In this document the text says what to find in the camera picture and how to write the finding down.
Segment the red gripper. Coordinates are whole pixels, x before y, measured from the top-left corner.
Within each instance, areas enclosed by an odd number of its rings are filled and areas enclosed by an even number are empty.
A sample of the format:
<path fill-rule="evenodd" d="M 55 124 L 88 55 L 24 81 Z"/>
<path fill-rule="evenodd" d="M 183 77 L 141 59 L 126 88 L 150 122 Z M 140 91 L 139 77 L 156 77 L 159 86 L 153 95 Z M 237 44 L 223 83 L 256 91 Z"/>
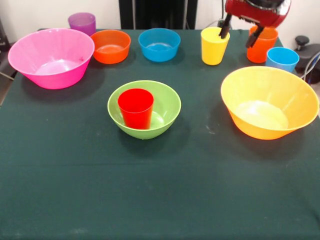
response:
<path fill-rule="evenodd" d="M 253 32 L 249 35 L 246 48 L 252 48 L 264 30 L 264 27 L 276 28 L 286 18 L 291 0 L 227 0 L 225 11 L 227 13 L 223 21 L 219 36 L 225 39 L 230 29 L 232 17 L 254 23 Z"/>

